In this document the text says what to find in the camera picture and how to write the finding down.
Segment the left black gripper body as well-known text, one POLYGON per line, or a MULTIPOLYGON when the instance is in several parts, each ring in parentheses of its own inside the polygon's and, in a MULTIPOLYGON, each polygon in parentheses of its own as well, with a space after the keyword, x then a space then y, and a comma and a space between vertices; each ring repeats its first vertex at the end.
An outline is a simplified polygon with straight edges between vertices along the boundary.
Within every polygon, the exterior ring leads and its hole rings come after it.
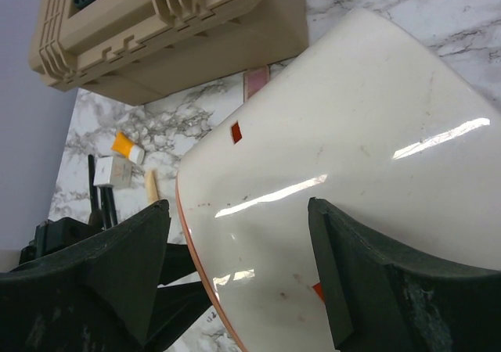
POLYGON ((21 250, 19 265, 63 250, 102 231, 102 225, 96 227, 70 217, 47 220, 36 227, 34 238, 21 250))

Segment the white round makeup organizer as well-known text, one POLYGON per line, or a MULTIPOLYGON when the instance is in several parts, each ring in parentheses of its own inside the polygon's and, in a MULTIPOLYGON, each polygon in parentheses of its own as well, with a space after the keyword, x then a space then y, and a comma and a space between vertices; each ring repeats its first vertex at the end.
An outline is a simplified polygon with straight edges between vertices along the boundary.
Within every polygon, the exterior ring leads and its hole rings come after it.
POLYGON ((500 266, 500 108, 354 9, 182 158, 178 214, 243 351, 332 351, 308 228, 321 198, 425 253, 500 266))

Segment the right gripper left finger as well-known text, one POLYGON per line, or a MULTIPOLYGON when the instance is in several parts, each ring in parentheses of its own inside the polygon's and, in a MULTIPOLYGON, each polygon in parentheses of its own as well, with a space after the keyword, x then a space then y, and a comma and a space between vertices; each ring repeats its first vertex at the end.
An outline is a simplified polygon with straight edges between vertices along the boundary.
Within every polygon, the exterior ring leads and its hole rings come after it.
POLYGON ((141 351, 170 228, 163 199, 1 275, 3 351, 141 351))

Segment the black round makeup brush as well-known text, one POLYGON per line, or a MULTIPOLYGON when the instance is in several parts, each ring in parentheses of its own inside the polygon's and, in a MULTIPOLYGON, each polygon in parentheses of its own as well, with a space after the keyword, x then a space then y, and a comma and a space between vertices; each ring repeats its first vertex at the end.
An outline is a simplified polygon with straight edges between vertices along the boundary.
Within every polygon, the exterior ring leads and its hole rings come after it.
POLYGON ((99 191, 103 215, 103 228, 107 230, 118 224, 113 189, 111 187, 102 187, 99 191))

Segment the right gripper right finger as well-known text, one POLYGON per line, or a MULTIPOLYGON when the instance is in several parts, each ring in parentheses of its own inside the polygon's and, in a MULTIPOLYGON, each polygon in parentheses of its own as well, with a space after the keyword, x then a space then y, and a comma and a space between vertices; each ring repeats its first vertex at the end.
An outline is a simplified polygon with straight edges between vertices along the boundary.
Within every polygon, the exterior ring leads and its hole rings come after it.
POLYGON ((500 273, 416 250, 324 199, 308 227, 340 351, 497 351, 500 273))

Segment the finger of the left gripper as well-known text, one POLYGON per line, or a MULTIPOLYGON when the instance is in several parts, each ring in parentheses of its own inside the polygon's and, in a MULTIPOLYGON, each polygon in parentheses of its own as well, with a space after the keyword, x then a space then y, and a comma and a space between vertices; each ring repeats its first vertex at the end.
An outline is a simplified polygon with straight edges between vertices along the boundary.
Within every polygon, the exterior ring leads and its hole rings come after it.
POLYGON ((168 349, 211 306, 202 282, 172 284, 195 272, 188 246, 168 243, 145 351, 168 349))

